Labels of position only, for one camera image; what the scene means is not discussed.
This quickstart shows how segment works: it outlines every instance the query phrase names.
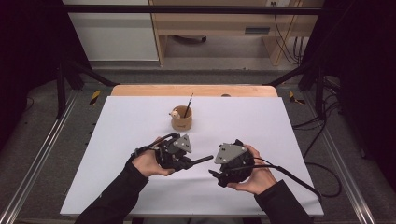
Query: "wooden furniture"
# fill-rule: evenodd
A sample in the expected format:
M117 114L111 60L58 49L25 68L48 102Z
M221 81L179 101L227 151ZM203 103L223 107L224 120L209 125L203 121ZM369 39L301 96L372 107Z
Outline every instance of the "wooden furniture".
M269 6L270 0L149 0L153 6ZM321 7L324 0L289 0L287 7ZM279 65L285 45L276 34L274 15L151 14L160 64L163 65L169 35L260 35L271 63ZM277 28L288 41L291 36L310 36L318 16L279 15Z
M119 85L112 96L260 96L277 97L271 86L250 85Z

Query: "wooden cup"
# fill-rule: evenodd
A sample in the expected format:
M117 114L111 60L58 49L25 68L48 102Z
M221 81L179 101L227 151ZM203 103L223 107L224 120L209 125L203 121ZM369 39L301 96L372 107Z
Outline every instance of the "wooden cup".
M192 109L189 108L187 111L186 118L184 118L184 114L186 113L187 107L185 105L179 105L174 108L177 109L178 114L180 115L180 119L172 118L172 128L179 132L185 132L191 128L192 125Z

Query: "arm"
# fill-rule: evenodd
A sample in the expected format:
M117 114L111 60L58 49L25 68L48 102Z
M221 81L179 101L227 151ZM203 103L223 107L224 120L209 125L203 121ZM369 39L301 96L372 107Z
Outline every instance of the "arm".
M121 173L102 194L78 216L76 224L118 224L136 205L139 192L149 182L151 175L170 175L172 169L161 168L155 152L143 152L132 162L127 162Z
M260 158L260 153L254 147L245 145L254 158ZM264 162L255 159L255 165ZM254 194L256 202L267 214L273 224L312 223L311 218L296 200L286 183L276 182L269 168L254 168L250 178L245 183L230 183L229 188L243 190Z

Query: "black sleeve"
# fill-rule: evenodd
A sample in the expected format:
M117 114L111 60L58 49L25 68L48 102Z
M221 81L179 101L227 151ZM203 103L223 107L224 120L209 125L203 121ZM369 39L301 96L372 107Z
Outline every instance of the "black sleeve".
M313 223L283 180L254 198L271 224Z
M136 205L149 182L130 162L102 194L78 216L76 224L118 224Z

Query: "black curtain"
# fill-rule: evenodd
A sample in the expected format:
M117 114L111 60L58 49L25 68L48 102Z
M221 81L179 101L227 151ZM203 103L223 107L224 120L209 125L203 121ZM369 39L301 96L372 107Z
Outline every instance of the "black curtain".
M348 2L327 0L326 7L347 9ZM325 75L339 77L339 99L359 144L375 159L396 190L396 1L358 0L320 54ZM336 17L319 17L304 60L315 54ZM302 82L315 81L316 71Z
M27 93L55 79L61 61L72 60L91 69L68 14L43 8L62 3L0 3L0 149L26 107Z

